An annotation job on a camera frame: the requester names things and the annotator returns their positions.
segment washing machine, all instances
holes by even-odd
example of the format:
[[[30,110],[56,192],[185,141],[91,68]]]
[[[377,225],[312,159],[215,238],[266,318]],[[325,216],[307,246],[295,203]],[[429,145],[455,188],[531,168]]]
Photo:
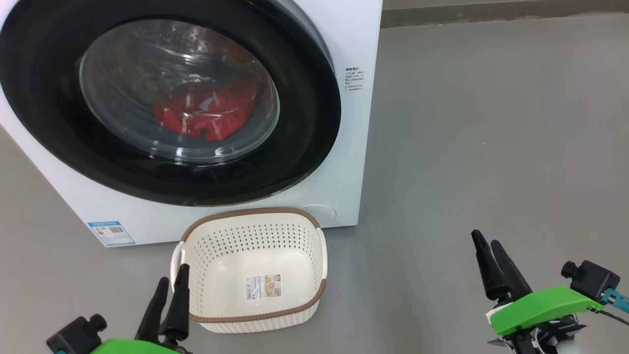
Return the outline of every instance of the washing machine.
[[[107,247],[246,208],[355,225],[381,8],[0,0],[0,123]]]

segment red cloth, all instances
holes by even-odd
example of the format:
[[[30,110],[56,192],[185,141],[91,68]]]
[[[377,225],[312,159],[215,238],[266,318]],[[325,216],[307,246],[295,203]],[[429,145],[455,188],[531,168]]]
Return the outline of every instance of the red cloth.
[[[155,119],[183,135],[221,141],[242,128],[255,107],[258,79],[245,76],[224,86],[185,83],[168,98],[155,100]]]

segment laundry basket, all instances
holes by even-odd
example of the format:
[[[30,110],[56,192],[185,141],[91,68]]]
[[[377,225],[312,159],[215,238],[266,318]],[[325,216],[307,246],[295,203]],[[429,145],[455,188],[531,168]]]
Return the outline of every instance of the laundry basket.
[[[190,318],[218,333],[301,324],[325,289],[325,237],[312,215],[263,208],[205,217],[188,228],[170,262],[190,266]]]

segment black cable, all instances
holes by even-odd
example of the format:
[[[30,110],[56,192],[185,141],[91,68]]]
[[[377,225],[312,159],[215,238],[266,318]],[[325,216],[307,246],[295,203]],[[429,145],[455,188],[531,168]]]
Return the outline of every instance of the black cable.
[[[615,319],[616,321],[621,322],[621,323],[624,323],[624,324],[626,324],[627,326],[629,326],[629,322],[625,321],[624,319],[622,319],[622,318],[620,318],[620,317],[618,317],[618,316],[616,316],[616,315],[614,315],[614,314],[610,314],[610,313],[609,313],[609,312],[607,312],[607,311],[602,311],[602,310],[601,310],[601,311],[597,311],[597,313],[599,313],[599,314],[604,314],[605,316],[611,317],[611,318]]]

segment black knob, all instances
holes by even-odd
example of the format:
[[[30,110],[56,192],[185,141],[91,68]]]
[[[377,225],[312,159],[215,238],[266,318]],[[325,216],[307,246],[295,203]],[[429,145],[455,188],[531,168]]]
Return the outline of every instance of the black knob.
[[[564,278],[578,278],[579,267],[573,261],[568,261],[561,268],[561,276]]]
[[[107,321],[99,314],[95,314],[89,318],[89,324],[97,331],[102,332],[107,328]]]

